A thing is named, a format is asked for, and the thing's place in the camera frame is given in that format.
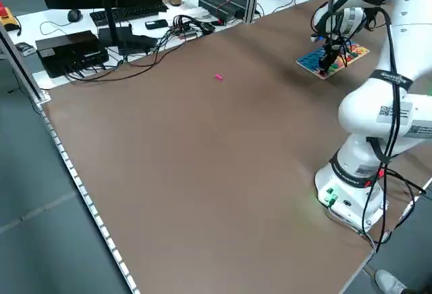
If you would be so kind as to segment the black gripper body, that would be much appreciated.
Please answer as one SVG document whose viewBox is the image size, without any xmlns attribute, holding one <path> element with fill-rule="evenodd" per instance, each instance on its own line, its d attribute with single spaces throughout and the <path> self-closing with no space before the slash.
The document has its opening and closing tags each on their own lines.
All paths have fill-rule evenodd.
<svg viewBox="0 0 432 294">
<path fill-rule="evenodd" d="M 323 45 L 324 54 L 320 58 L 321 63 L 334 63 L 340 53 L 340 46 L 326 42 Z"/>
</svg>

